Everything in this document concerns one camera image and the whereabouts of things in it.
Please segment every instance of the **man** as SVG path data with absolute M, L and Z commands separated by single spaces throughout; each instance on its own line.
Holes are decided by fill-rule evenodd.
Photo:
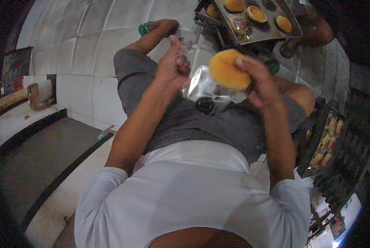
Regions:
M 189 73 L 178 38 L 170 36 L 158 65 L 146 56 L 177 26 L 174 20 L 151 23 L 150 33 L 114 57 L 128 119 L 80 198 L 76 245 L 303 247 L 309 193 L 294 181 L 290 134 L 312 111 L 313 95 L 273 79 L 247 58 L 234 63 L 255 81 L 250 102 L 259 113 L 237 107 L 213 117 L 198 112 L 178 94 Z M 288 92 L 281 94 L 284 86 Z M 263 133 L 270 193 L 248 166 L 262 151 Z M 132 175 L 143 154 L 144 166 Z

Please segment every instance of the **hand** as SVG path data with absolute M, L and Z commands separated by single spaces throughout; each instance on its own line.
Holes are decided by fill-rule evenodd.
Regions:
M 149 23 L 148 29 L 149 31 L 152 30 L 163 30 L 167 32 L 169 35 L 175 34 L 179 26 L 179 23 L 177 20 L 171 20 L 171 19 L 162 19 L 159 21 L 154 21 Z
M 190 63 L 181 49 L 178 37 L 170 35 L 170 48 L 160 59 L 155 81 L 166 85 L 172 93 L 178 92 L 188 79 L 190 73 Z
M 265 65 L 251 57 L 246 60 L 237 58 L 235 65 L 240 71 L 247 73 L 255 84 L 248 98 L 257 109 L 265 110 L 277 104 L 283 105 L 277 84 Z

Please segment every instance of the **clear plastic wrap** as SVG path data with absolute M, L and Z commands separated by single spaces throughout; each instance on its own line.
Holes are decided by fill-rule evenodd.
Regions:
M 200 66 L 181 89 L 184 98 L 195 102 L 196 108 L 209 115 L 223 112 L 230 103 L 240 103 L 245 91 L 234 92 L 217 84 L 207 66 Z

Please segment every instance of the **white shirt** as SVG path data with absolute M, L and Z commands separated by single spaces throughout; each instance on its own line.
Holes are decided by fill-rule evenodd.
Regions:
M 148 153 L 144 163 L 130 178 L 105 167 L 89 179 L 76 209 L 78 248 L 144 248 L 189 227 L 229 231 L 255 248 L 305 246 L 308 190 L 287 179 L 269 194 L 235 148 L 183 141 Z

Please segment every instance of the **gray floor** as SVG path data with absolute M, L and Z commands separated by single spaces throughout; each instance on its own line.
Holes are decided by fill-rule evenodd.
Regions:
M 0 183 L 20 224 L 41 192 L 98 141 L 101 131 L 64 118 L 48 126 L 0 161 Z

